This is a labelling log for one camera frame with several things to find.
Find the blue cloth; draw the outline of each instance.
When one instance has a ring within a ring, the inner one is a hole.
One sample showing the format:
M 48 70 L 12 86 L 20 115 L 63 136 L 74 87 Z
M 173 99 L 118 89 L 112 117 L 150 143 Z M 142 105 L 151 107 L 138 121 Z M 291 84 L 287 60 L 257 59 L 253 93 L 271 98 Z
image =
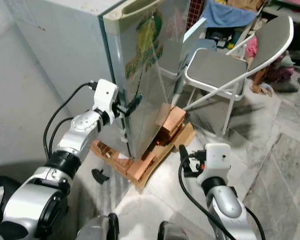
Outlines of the blue cloth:
M 257 16 L 254 11 L 248 11 L 233 6 L 223 5 L 214 0 L 207 0 L 201 17 L 206 18 L 207 28 L 233 28 L 252 23 Z

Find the wire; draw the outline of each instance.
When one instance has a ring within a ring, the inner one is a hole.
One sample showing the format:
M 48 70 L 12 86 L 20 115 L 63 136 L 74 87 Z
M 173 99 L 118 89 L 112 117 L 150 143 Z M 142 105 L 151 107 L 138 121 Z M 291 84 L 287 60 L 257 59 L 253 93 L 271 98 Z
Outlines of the wire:
M 52 154 L 52 145 L 53 145 L 53 143 L 54 143 L 54 138 L 55 138 L 55 135 L 56 135 L 58 129 L 60 128 L 60 126 L 61 126 L 64 122 L 69 121 L 69 120 L 72 120 L 72 119 L 73 119 L 73 117 L 65 118 L 65 119 L 61 120 L 61 121 L 57 124 L 57 126 L 54 128 L 53 133 L 52 133 L 51 138 L 50 138 L 50 142 L 49 142 L 49 153 L 50 153 L 50 154 Z
M 257 218 L 257 216 L 248 207 L 245 206 L 245 209 L 251 215 L 251 217 L 254 219 L 256 225 L 258 226 L 261 239 L 266 240 L 265 232 L 264 232 L 264 230 L 261 226 L 261 223 L 259 222 L 259 219 Z
M 180 166 L 179 166 L 179 170 L 178 170 L 178 178 L 179 178 L 179 183 L 180 183 L 180 186 L 184 192 L 184 194 L 190 199 L 190 201 L 196 205 L 229 239 L 231 240 L 236 240 L 230 232 L 228 232 L 228 230 L 223 226 L 222 223 L 220 223 L 210 212 L 208 212 L 203 206 L 200 205 L 199 202 L 197 202 L 191 195 L 190 193 L 188 192 L 188 190 L 186 189 L 185 185 L 184 185 L 184 182 L 182 180 L 182 175 L 181 175 L 181 172 L 182 172 L 182 168 L 186 162 L 186 160 L 188 160 L 189 156 L 186 156 L 183 158 L 183 160 L 181 161 L 180 163 Z
M 50 156 L 50 152 L 49 152 L 49 149 L 48 149 L 48 146 L 47 146 L 47 134 L 48 134 L 48 130 L 49 130 L 49 127 L 52 123 L 52 121 L 54 120 L 54 118 L 56 117 L 56 115 L 58 114 L 58 112 L 60 112 L 60 110 L 65 106 L 67 105 L 67 103 L 74 97 L 74 95 L 76 95 L 76 93 L 82 89 L 84 86 L 90 86 L 91 83 L 90 82 L 87 82 L 87 83 L 84 83 L 84 84 L 81 84 L 69 97 L 68 99 L 63 103 L 61 104 L 61 106 L 53 113 L 53 115 L 51 116 L 50 120 L 48 121 L 46 127 L 45 127 L 45 130 L 44 130 L 44 133 L 43 133 L 43 149 L 44 149 L 44 153 L 45 153 L 45 156 L 46 156 L 46 159 L 48 160 L 49 159 L 49 156 Z

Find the chair backrest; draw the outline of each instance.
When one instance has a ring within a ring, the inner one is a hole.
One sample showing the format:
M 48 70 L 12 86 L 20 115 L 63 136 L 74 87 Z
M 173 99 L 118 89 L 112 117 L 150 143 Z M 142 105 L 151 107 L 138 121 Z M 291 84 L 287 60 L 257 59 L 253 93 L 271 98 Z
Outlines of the chair backrest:
M 248 72 L 256 72 L 274 62 L 289 47 L 294 36 L 290 16 L 278 16 L 255 32 L 258 48 Z

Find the mini fridge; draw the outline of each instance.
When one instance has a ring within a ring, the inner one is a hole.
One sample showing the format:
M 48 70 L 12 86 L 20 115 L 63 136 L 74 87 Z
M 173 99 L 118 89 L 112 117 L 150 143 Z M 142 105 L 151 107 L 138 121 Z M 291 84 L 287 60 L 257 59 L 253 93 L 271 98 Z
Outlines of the mini fridge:
M 20 31 L 60 97 L 82 83 L 106 79 L 124 107 L 98 136 L 122 154 L 140 158 L 166 120 L 179 71 L 190 0 L 5 0 Z M 73 116 L 91 109 L 81 90 L 68 104 Z

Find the fridge sticker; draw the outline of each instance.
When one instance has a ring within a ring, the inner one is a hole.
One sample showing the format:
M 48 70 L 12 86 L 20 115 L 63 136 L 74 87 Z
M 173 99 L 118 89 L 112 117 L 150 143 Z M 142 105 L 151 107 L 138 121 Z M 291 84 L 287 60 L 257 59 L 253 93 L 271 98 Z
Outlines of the fridge sticker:
M 162 56 L 164 45 L 157 39 L 161 28 L 162 14 L 156 10 L 144 17 L 136 27 L 136 55 L 125 65 L 125 77 L 132 77 L 140 68 L 147 71 Z
M 25 0 L 5 0 L 5 2 L 15 19 L 23 20 L 28 24 L 39 27 Z

